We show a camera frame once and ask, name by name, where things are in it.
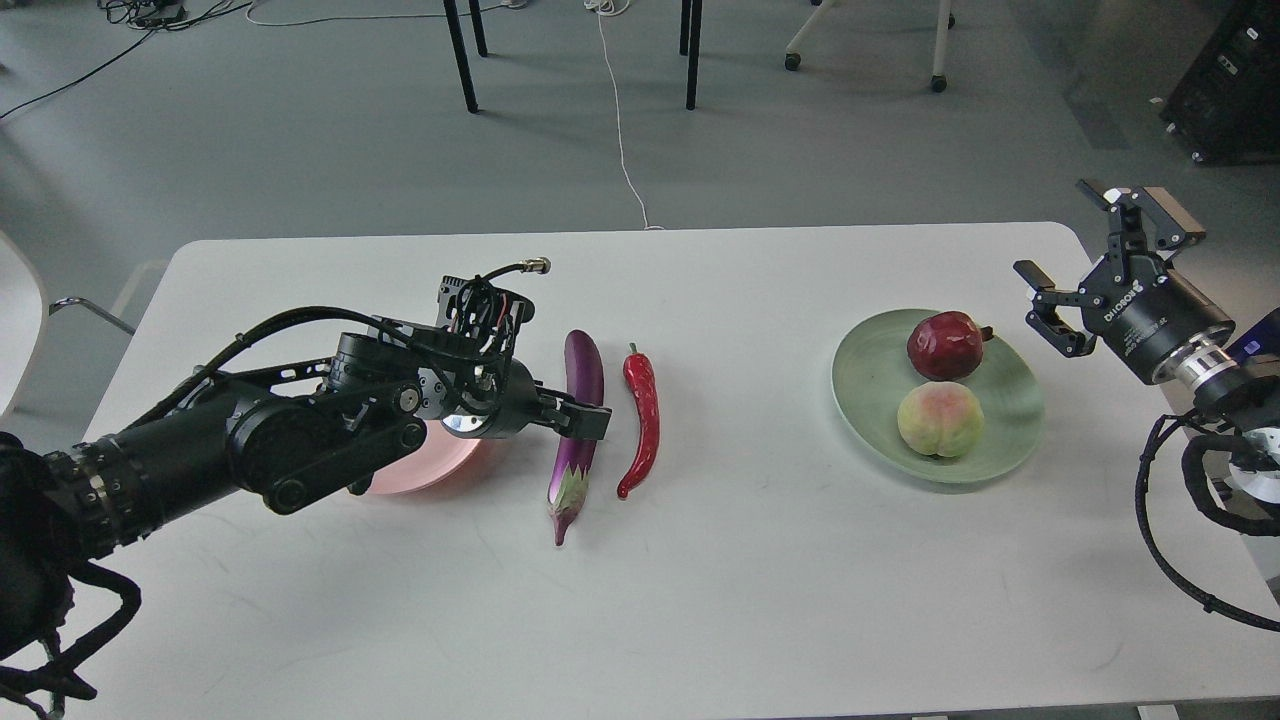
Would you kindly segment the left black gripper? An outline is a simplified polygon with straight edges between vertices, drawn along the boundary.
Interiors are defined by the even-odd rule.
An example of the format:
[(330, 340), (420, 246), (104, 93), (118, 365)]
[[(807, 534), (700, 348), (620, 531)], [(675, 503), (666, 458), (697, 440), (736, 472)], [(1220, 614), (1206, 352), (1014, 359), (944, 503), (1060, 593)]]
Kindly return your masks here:
[(466, 395), (472, 407), (460, 407), (440, 419), (444, 429), (463, 439), (503, 439), (536, 424), (570, 439), (605, 438), (612, 409), (579, 401), (558, 389), (538, 389), (530, 370), (512, 360), (499, 370), (481, 396)]

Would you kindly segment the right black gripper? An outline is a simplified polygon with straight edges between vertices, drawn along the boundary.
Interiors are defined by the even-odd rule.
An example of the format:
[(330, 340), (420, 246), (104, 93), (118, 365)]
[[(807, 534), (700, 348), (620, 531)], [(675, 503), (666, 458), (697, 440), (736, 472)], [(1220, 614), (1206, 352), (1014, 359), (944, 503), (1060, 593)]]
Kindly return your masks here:
[[(1032, 260), (1012, 264), (1030, 290), (1032, 329), (1065, 357), (1092, 354), (1098, 336), (1147, 386), (1172, 378), (1170, 357), (1184, 346), (1230, 338), (1236, 323), (1171, 266), (1207, 231), (1166, 188), (1079, 179), (1076, 190), (1108, 214), (1106, 252), (1075, 292), (1059, 290)], [(1117, 283), (1116, 275), (1132, 278)], [(1087, 331), (1070, 327), (1060, 307), (1080, 309)]]

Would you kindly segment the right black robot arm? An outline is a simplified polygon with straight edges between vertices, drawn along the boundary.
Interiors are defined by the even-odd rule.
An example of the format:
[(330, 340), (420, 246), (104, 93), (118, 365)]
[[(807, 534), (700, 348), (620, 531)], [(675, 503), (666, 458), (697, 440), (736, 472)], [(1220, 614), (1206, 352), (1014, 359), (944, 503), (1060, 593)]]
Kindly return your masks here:
[(1162, 574), (1206, 612), (1275, 632), (1276, 620), (1211, 594), (1167, 561), (1151, 530), (1147, 495), (1158, 451), (1188, 428), (1180, 468), (1197, 510), (1243, 536), (1277, 534), (1277, 357), (1229, 354), (1234, 320), (1174, 266), (1206, 232), (1169, 191), (1107, 188), (1093, 179), (1079, 179), (1076, 188), (1107, 217), (1106, 249), (1071, 290), (1057, 288), (1036, 263), (1016, 261), (1029, 288), (1027, 324), (1065, 357), (1103, 343), (1142, 383), (1175, 380), (1190, 391), (1190, 410), (1160, 416), (1140, 451), (1140, 536)]

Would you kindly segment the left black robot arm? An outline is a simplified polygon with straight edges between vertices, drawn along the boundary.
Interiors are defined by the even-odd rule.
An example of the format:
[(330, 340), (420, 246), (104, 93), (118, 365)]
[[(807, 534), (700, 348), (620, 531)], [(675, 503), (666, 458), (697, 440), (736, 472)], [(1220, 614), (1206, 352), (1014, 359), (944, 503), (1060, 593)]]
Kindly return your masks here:
[(115, 548), (239, 489), (288, 515), (420, 450), (430, 421), (463, 439), (525, 427), (599, 441), (611, 410), (576, 380), (553, 389), (516, 360), (532, 302), (495, 279), (544, 258), (442, 278), (430, 325), (343, 307), (285, 310), (238, 334), (124, 430), (36, 454), (3, 436), (3, 698), (60, 717), (97, 694), (78, 667), (133, 620), (137, 584), (100, 565)]

